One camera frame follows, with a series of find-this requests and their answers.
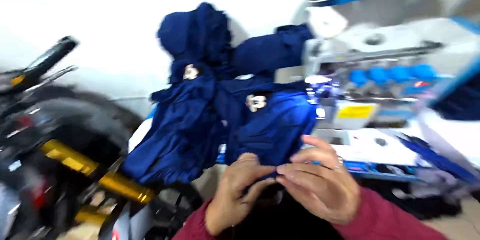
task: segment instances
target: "hand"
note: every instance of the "hand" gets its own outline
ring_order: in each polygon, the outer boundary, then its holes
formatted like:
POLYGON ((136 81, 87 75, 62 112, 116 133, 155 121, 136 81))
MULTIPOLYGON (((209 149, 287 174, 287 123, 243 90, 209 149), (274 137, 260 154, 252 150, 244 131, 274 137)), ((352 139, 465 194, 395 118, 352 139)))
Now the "hand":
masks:
POLYGON ((360 201, 357 182, 339 162, 331 145, 313 136, 303 135, 302 139, 315 148, 303 149, 290 158, 292 164, 277 167, 281 175, 277 182, 317 217, 335 224, 349 223, 360 201))
POLYGON ((228 166, 220 180, 215 198, 205 214, 208 232, 217 236, 247 217, 262 190, 276 181, 274 178, 268 178, 253 183, 274 172, 275 169, 274 166, 261 166, 257 155, 253 153, 242 154, 237 161, 228 166), (243 191, 250 185, 247 194, 243 196, 243 191))

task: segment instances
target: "person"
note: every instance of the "person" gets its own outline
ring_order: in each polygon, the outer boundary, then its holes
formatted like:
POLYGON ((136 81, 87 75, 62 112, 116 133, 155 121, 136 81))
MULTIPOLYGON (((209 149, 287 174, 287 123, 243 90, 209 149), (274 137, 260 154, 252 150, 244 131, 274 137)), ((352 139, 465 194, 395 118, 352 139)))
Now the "person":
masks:
MULTIPOLYGON (((173 240, 214 240, 223 231, 235 229, 249 215, 262 191, 276 182, 315 215, 316 222, 320 223, 321 219, 330 222, 346 240, 446 240, 441 233, 423 225, 379 194, 360 187, 343 166, 343 160, 325 141, 308 135, 303 135, 302 139, 305 144, 315 147, 300 150, 291 157, 292 163, 276 168, 260 165, 253 153, 242 154, 225 170, 213 200, 193 212, 173 240), (278 173, 276 178, 257 181, 275 170, 278 173)), ((323 232, 315 225, 311 228, 295 226, 299 225, 292 225, 289 229, 309 230, 318 236, 323 232)), ((288 226, 279 225, 274 230, 284 227, 288 226)), ((332 239, 325 235, 321 238, 332 239)))

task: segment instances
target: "sewing machine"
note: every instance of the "sewing machine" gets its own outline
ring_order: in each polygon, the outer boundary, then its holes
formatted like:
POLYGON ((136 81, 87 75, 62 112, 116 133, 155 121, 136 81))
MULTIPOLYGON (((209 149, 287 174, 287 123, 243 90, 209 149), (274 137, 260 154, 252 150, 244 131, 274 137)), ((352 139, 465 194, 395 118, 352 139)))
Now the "sewing machine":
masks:
POLYGON ((345 28, 306 41, 303 66, 276 73, 279 83, 309 84, 318 129, 405 126, 418 97, 448 83, 479 53, 480 37, 453 19, 345 28))

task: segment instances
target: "clothing pile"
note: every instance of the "clothing pile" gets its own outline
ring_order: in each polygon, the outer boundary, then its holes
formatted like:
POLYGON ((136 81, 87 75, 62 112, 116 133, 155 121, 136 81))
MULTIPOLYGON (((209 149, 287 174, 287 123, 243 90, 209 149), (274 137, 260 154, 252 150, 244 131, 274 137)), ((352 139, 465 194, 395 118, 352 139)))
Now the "clothing pile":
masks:
POLYGON ((273 83, 274 71, 302 64, 306 25, 278 27, 274 34, 230 45, 228 18, 208 3, 165 16, 157 32, 173 57, 171 87, 154 92, 152 127, 126 157, 125 174, 142 184, 191 182, 242 153, 278 166, 297 152, 302 134, 315 125, 315 106, 304 82, 273 83), (248 79, 240 75, 253 74, 248 79))

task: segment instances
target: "maroon sleeve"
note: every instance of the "maroon sleeve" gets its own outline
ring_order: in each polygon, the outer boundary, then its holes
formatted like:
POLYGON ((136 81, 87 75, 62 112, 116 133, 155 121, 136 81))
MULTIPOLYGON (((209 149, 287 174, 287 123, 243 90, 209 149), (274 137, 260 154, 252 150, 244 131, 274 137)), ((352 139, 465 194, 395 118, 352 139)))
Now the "maroon sleeve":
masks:
POLYGON ((211 202, 212 200, 205 202, 193 212, 173 240, 215 240, 215 237, 211 236, 205 227, 205 212, 211 202))
POLYGON ((362 188, 355 218, 347 225, 333 225, 345 240, 447 240, 376 192, 362 188))

